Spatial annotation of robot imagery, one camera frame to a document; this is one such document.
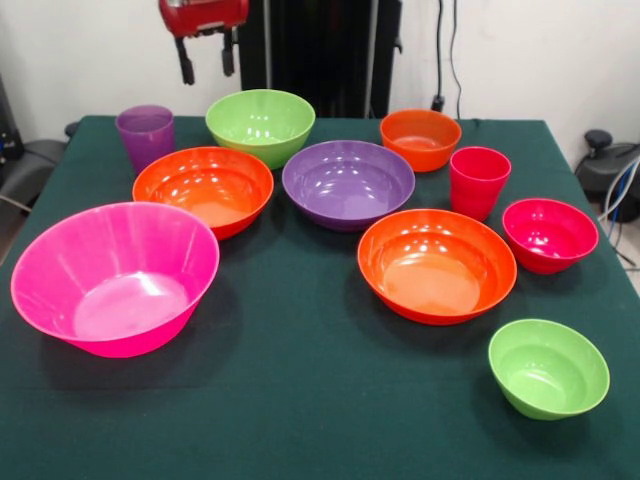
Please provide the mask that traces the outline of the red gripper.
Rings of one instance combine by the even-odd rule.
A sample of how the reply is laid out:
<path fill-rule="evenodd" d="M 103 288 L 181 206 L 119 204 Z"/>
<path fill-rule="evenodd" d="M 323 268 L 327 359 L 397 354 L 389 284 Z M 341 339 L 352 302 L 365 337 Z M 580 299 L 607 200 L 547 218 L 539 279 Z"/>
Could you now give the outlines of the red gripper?
<path fill-rule="evenodd" d="M 183 37 L 196 37 L 209 31 L 224 31 L 221 51 L 223 73 L 226 77 L 235 73 L 233 28 L 246 22 L 249 13 L 248 0 L 159 0 L 158 7 L 167 30 L 175 37 L 174 43 L 185 85 L 193 85 L 195 77 Z"/>

